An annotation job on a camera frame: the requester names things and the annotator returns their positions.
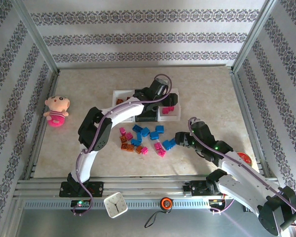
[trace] plush doll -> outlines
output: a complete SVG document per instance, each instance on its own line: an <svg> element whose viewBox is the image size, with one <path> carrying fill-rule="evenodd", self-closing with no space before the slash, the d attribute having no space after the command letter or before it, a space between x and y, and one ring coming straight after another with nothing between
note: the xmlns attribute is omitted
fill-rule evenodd
<svg viewBox="0 0 296 237"><path fill-rule="evenodd" d="M65 123L65 117L69 114L67 109L69 108L70 101L67 97L52 96L45 100L50 111L44 113L47 122L52 127L59 127Z"/></svg>

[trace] patterned wallpaper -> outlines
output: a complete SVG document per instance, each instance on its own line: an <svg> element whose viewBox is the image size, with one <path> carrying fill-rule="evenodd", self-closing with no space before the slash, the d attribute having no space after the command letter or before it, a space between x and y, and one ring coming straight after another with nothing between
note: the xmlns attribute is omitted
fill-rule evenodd
<svg viewBox="0 0 296 237"><path fill-rule="evenodd" d="M296 0L280 0L238 76L267 165L296 191Z"/></svg>
<svg viewBox="0 0 296 237"><path fill-rule="evenodd" d="M232 65L264 0L24 0L58 67Z"/></svg>
<svg viewBox="0 0 296 237"><path fill-rule="evenodd" d="M51 71L9 0L0 0L0 233L28 164Z"/></svg>

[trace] beige floor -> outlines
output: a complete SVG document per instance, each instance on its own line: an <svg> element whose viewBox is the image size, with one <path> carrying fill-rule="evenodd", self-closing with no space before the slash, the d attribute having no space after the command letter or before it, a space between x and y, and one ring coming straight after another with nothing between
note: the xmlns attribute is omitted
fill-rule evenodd
<svg viewBox="0 0 296 237"><path fill-rule="evenodd" d="M56 95L71 101L69 117L59 128L47 126L39 154L35 178L67 177L79 153L78 128L90 108L109 108L112 93L119 89L150 86L154 76L165 73L178 88L181 121L141 123L153 130L165 126L160 141L171 139L178 131L188 131L187 120L196 116L205 121L217 140L224 140L236 151L254 157L232 82L226 67L129 68L62 70ZM98 153L91 176L209 174L215 166L198 157L192 149L176 146L160 158L153 142L146 138L148 155L121 151L119 131L131 131L133 123L118 124L108 144Z"/></svg>

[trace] analog clock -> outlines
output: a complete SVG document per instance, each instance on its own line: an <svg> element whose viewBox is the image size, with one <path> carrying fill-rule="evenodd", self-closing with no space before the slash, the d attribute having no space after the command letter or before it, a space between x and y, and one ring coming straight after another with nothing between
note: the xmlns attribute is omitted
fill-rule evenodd
<svg viewBox="0 0 296 237"><path fill-rule="evenodd" d="M115 218L128 210L128 206L121 193L112 194L104 199L104 206L111 218Z"/></svg>

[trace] toy block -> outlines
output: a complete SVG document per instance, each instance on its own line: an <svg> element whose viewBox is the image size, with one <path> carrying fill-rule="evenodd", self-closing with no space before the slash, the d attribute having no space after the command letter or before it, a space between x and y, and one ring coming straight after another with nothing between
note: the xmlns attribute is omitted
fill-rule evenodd
<svg viewBox="0 0 296 237"><path fill-rule="evenodd" d="M172 148L172 144L168 140L165 140L162 145L167 151Z"/></svg>
<svg viewBox="0 0 296 237"><path fill-rule="evenodd" d="M169 108L168 107L162 108L162 113L164 115L167 115L169 113Z"/></svg>
<svg viewBox="0 0 296 237"><path fill-rule="evenodd" d="M134 151L134 145L127 144L127 151L128 152L133 152Z"/></svg>
<svg viewBox="0 0 296 237"><path fill-rule="evenodd" d="M140 144L141 144L141 142L139 142L139 141L137 141L137 140L135 140L135 139L132 139L132 140L130 141L130 143L131 143L132 145L134 145L135 147L140 146Z"/></svg>
<svg viewBox="0 0 296 237"><path fill-rule="evenodd" d="M138 146L137 149L136 149L136 152L137 152L138 154L140 154L140 152L142 152L142 149L143 149L143 147Z"/></svg>
<svg viewBox="0 0 296 237"><path fill-rule="evenodd" d="M158 151L160 149L162 149L162 146L161 146L161 143L160 142L157 142L154 144L154 148Z"/></svg>
<svg viewBox="0 0 296 237"><path fill-rule="evenodd" d="M124 100L122 100L122 99L117 99L117 101L116 101L116 105L119 105L120 103L123 103L124 102Z"/></svg>
<svg viewBox="0 0 296 237"><path fill-rule="evenodd" d="M171 148L174 147L177 143L176 143L176 139L175 138L172 138L170 140L170 143L171 143Z"/></svg>
<svg viewBox="0 0 296 237"><path fill-rule="evenodd" d="M150 133L150 130L149 130L147 127L145 127L145 128L142 130L142 135L143 135L143 137L147 137L147 136L149 135L149 133Z"/></svg>
<svg viewBox="0 0 296 237"><path fill-rule="evenodd" d="M158 132L158 133L164 133L164 126L162 126L162 125L156 126L156 132Z"/></svg>
<svg viewBox="0 0 296 237"><path fill-rule="evenodd" d="M159 133L157 133L157 132L151 132L150 133L150 139L151 140L157 140L157 139L159 139Z"/></svg>
<svg viewBox="0 0 296 237"><path fill-rule="evenodd" d="M141 132L142 130L143 130L143 128L140 127L140 126L138 126L138 125L135 125L135 126L133 127L133 131L134 131L134 132Z"/></svg>
<svg viewBox="0 0 296 237"><path fill-rule="evenodd" d="M127 150L127 143L122 143L122 146L120 147L123 151Z"/></svg>
<svg viewBox="0 0 296 237"><path fill-rule="evenodd" d="M120 141L121 141L122 143L127 142L127 138L126 138L126 136L121 136L121 137L120 137Z"/></svg>
<svg viewBox="0 0 296 237"><path fill-rule="evenodd" d="M166 154L166 151L164 149L162 149L162 148L158 152L158 155L161 156L161 157L164 157L165 154Z"/></svg>
<svg viewBox="0 0 296 237"><path fill-rule="evenodd" d="M126 137L127 141L132 140L132 139L134 138L133 135L132 135L130 132L127 133L127 134L125 135L125 137Z"/></svg>
<svg viewBox="0 0 296 237"><path fill-rule="evenodd" d="M137 133L137 141L139 141L139 142L143 142L143 135L142 135L141 132L138 132L138 133Z"/></svg>
<svg viewBox="0 0 296 237"><path fill-rule="evenodd" d="M142 153L143 153L143 155L146 155L147 152L148 152L148 148L147 148L147 147L143 147L143 148L142 148Z"/></svg>
<svg viewBox="0 0 296 237"><path fill-rule="evenodd" d="M125 128L121 127L121 128L119 129L119 131L120 131L120 134L122 134L122 136L125 136L125 135L126 135L126 130L125 130Z"/></svg>

